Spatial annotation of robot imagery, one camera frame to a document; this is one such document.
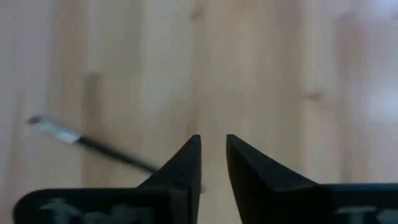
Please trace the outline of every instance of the wood grain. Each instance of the wood grain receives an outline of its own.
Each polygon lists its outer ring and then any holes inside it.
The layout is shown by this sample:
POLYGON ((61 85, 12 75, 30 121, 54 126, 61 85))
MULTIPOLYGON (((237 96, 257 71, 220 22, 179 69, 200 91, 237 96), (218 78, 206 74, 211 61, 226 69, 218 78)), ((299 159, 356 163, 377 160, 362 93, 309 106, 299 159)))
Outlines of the wood grain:
POLYGON ((319 182, 396 180, 394 2, 0 3, 0 217, 35 189, 147 178, 28 128, 37 113, 158 166, 201 134, 200 223, 240 223, 229 133, 319 182))

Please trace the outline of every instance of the wooden floor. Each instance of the wooden floor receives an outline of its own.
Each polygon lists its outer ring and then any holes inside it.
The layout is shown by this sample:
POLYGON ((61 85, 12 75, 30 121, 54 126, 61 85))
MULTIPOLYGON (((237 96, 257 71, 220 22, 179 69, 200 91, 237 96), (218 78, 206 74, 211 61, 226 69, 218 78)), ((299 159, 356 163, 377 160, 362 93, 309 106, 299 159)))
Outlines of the wooden floor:
POLYGON ((33 114, 158 166, 201 134, 200 223, 240 223, 228 133, 319 182, 398 182, 397 2, 0 1, 1 223, 32 190, 147 178, 33 114))

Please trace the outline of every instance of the black triangular prong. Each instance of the black triangular prong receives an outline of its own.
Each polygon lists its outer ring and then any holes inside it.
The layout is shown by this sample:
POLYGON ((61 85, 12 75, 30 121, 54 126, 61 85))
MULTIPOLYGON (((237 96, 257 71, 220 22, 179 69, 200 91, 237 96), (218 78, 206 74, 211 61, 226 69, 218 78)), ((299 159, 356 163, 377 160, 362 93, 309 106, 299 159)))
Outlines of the black triangular prong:
POLYGON ((235 135, 227 135, 229 179, 243 224, 313 223, 330 209, 329 191, 279 164, 235 135))
POLYGON ((139 188, 170 187, 189 191, 191 221, 196 223, 201 192, 201 141, 192 136, 160 170, 139 188))
POLYGON ((227 135, 227 161, 232 185, 250 181, 261 183, 271 192, 313 187, 314 181, 264 155, 233 134, 227 135))

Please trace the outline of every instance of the black pen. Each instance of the black pen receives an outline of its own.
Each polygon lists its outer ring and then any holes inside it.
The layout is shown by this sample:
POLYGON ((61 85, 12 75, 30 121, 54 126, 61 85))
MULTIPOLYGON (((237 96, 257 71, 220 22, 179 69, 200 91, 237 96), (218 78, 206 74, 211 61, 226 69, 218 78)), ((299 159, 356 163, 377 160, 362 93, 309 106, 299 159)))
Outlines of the black pen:
POLYGON ((62 125, 57 124, 56 122, 53 122, 43 116, 33 116, 27 121, 27 123, 37 127, 43 133, 47 133, 61 141, 67 142, 69 144, 76 144, 86 150, 100 153, 110 159, 120 161, 150 174, 153 174, 159 170, 155 166, 150 165, 141 159, 127 155, 120 150, 107 146, 106 144, 103 144, 93 138, 65 128, 62 125))

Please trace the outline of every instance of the silver tip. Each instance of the silver tip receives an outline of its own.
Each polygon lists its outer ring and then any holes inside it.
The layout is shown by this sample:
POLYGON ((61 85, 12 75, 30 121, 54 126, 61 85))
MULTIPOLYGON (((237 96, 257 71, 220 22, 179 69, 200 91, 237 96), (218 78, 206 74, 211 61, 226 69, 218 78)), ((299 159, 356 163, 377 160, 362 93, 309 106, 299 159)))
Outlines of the silver tip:
POLYGON ((73 144, 80 139, 81 134, 71 131, 63 126, 54 123, 42 116, 33 116, 27 120, 27 123, 39 129, 39 131, 49 134, 61 141, 73 144))

